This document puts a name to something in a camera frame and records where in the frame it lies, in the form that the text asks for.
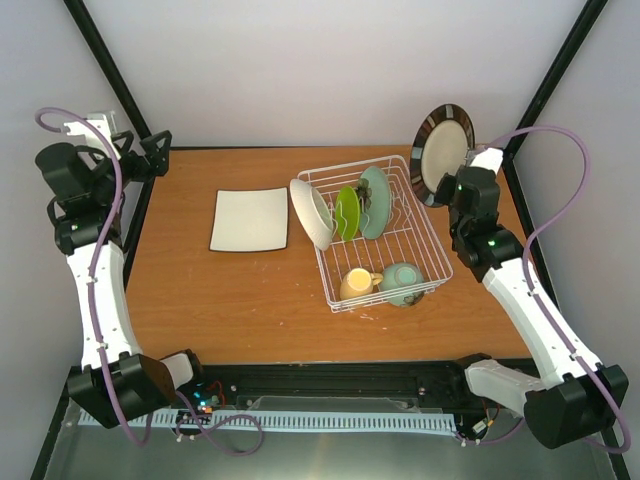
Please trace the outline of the black rimmed plate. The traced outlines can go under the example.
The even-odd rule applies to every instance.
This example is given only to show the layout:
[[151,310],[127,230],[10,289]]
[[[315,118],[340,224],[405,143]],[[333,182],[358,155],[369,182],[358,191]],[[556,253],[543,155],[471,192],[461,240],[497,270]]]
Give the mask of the black rimmed plate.
[[422,122],[410,152],[413,192],[427,207],[438,208],[436,191],[445,174],[455,174],[475,147],[475,131],[467,112],[457,104],[435,108]]

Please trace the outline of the teal flower plate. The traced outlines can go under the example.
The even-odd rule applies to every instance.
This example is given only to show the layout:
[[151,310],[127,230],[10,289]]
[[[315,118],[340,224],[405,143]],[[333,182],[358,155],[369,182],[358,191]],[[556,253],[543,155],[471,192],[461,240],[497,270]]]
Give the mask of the teal flower plate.
[[359,229],[368,240],[379,238],[390,218],[392,194],[384,171],[377,167],[368,167],[358,179],[356,194],[361,209]]

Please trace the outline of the white wire dish rack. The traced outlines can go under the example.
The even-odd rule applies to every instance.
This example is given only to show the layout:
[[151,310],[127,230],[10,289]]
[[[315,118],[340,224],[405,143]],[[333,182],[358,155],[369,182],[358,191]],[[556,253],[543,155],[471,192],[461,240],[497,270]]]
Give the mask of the white wire dish rack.
[[[382,235],[367,239],[357,233],[351,241],[335,238],[327,250],[315,251],[327,304],[334,313],[389,303],[399,295],[417,303],[453,276],[453,267],[426,213],[413,193],[407,161],[399,155],[307,169],[297,178],[315,187],[329,208],[337,202],[342,187],[356,185],[368,167],[378,167],[391,190],[391,216]],[[346,274],[356,267],[381,273],[398,263],[411,264],[422,280],[415,285],[374,292],[354,300],[341,300],[339,290]]]

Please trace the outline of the green celadon bowl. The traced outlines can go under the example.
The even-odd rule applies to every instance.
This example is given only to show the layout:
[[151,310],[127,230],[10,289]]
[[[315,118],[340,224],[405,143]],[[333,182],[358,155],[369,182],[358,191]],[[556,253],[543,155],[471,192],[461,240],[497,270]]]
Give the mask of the green celadon bowl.
[[378,285],[380,292],[391,292],[401,290],[395,296],[389,297],[387,301],[396,307],[414,306],[422,300],[424,291],[409,292],[408,287],[413,287],[424,282],[424,277],[419,268],[413,264],[400,262],[384,269],[383,280]]

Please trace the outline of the lime green plate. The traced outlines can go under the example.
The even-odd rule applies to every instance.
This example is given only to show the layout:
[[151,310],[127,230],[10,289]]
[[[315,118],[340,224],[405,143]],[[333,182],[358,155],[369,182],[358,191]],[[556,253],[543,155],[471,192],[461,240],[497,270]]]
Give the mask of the lime green plate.
[[360,204],[355,189],[344,186],[336,198],[334,216],[337,233],[342,241],[351,241],[359,230]]

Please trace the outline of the white square plate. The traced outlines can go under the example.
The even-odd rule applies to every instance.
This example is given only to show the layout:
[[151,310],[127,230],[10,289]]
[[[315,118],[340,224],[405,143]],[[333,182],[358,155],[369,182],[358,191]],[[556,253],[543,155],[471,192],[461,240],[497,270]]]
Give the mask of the white square plate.
[[218,190],[209,250],[253,253],[288,244],[288,189]]

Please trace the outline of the yellow mug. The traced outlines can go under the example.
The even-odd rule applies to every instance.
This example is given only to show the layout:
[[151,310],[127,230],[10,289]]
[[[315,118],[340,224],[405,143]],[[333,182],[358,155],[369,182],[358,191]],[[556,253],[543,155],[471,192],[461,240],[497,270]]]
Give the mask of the yellow mug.
[[339,297],[342,301],[352,300],[371,294],[374,287],[383,281],[381,273],[369,272],[364,268],[354,268],[343,278]]

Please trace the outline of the floral patterned bowl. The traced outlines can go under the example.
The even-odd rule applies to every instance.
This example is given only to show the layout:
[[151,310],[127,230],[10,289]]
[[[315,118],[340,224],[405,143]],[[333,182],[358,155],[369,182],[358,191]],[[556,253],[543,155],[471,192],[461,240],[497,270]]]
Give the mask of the floral patterned bowl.
[[290,196],[296,215],[311,242],[326,251],[335,234],[331,211],[319,191],[307,182],[292,179]]

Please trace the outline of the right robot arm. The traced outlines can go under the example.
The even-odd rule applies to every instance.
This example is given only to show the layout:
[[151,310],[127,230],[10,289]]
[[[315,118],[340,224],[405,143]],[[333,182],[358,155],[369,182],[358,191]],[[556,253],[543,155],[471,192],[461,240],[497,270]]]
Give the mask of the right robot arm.
[[472,166],[444,174],[435,194],[449,211],[453,251],[507,313],[539,375],[479,360],[465,369],[468,388],[519,416],[549,449],[618,424],[624,453],[631,443],[621,412],[628,378],[619,366],[604,366],[569,328],[520,241],[499,224],[499,196],[495,172]]

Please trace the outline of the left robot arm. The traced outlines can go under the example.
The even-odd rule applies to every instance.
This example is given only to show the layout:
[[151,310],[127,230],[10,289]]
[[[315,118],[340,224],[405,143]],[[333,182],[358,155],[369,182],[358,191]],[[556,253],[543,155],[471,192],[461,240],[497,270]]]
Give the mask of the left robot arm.
[[76,283],[83,325],[81,369],[67,381],[69,396],[105,428],[174,403],[201,400],[208,378],[191,350],[160,360],[142,353],[130,322],[124,287],[116,184],[163,176],[172,135],[162,131],[133,151],[133,134],[112,136],[118,160],[105,149],[59,142],[41,150],[35,164],[54,193],[47,214],[54,239]]

